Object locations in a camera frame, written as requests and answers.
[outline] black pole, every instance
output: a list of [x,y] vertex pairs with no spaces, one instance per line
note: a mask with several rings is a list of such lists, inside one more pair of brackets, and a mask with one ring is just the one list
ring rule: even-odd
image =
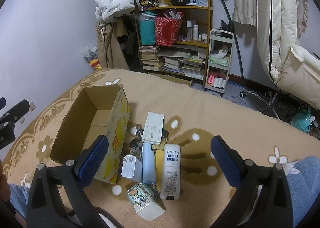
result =
[[[228,8],[226,6],[226,3],[224,0],[221,0],[223,8],[227,14],[228,20],[229,22],[231,22],[231,16],[229,14]],[[240,49],[239,49],[239,44],[238,44],[238,39],[237,39],[237,35],[236,35],[236,30],[233,26],[233,34],[235,35],[235,43],[236,43],[236,49],[237,49],[237,53],[238,53],[238,60],[239,60],[239,65],[240,65],[240,73],[241,73],[241,81],[242,81],[242,86],[244,86],[244,76],[243,76],[243,67],[242,67],[242,60],[241,60],[241,54],[240,54]]]

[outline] hand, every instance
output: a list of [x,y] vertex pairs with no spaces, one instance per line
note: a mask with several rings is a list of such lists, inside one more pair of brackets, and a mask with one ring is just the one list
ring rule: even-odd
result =
[[10,200],[10,187],[7,177],[3,174],[3,166],[0,160],[0,198],[5,202]]

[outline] red gift bag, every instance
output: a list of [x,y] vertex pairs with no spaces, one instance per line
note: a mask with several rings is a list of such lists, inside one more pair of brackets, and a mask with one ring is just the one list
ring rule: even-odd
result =
[[183,13],[178,20],[156,16],[156,44],[171,46],[177,41],[177,32],[181,27]]

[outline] stack of books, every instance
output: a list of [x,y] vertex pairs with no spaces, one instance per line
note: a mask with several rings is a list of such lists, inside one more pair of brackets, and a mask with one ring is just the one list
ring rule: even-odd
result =
[[180,71],[185,76],[203,80],[204,71],[201,70],[202,63],[203,58],[190,55],[188,58],[183,58],[183,66],[181,66]]
[[203,80],[204,70],[201,69],[203,58],[173,50],[162,50],[158,56],[164,58],[163,70]]
[[153,71],[161,71],[164,64],[163,58],[158,56],[160,46],[141,46],[141,59],[143,61],[143,68]]
[[181,62],[177,59],[172,58],[164,58],[164,66],[163,69],[169,72],[181,73],[179,68],[181,66]]

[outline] open cardboard box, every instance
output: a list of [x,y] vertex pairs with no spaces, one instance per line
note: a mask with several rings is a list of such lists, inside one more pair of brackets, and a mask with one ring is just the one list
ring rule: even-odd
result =
[[62,121],[50,158],[61,164],[76,159],[103,134],[108,138],[109,150],[95,179],[116,183],[129,116],[122,85],[83,88]]

